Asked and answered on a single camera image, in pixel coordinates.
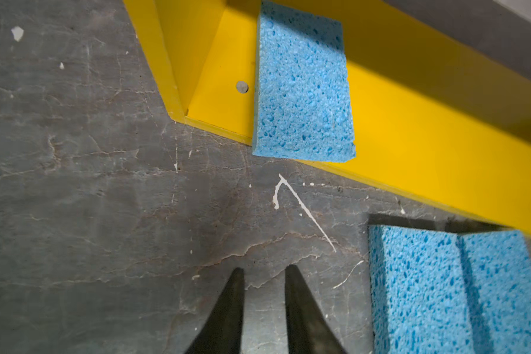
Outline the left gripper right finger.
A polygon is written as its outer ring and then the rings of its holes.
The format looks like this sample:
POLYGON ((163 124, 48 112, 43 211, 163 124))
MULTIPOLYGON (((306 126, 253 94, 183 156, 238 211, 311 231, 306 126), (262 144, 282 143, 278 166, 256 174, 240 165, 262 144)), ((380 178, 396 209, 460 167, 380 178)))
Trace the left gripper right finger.
POLYGON ((286 268, 285 279, 289 353, 346 353, 296 265, 286 268))

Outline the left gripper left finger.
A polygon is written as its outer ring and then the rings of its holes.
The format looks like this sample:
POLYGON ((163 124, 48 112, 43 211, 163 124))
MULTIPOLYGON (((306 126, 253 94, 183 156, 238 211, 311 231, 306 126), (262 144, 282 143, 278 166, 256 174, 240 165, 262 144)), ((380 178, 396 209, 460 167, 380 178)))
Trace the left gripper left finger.
POLYGON ((243 332, 245 280, 235 268, 224 286, 201 332, 186 353, 239 354, 243 332))

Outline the blue sponge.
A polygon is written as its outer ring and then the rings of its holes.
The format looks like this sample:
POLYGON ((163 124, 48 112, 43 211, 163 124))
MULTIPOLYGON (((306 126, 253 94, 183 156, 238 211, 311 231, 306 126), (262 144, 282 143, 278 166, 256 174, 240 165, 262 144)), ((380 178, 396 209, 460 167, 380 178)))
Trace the blue sponge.
POLYGON ((262 1, 252 153, 344 163, 354 140, 342 23, 262 1))
POLYGON ((472 353, 457 236, 386 225, 368 236, 376 353, 472 353))
POLYGON ((531 353, 531 260, 517 230, 461 235, 476 353, 531 353))

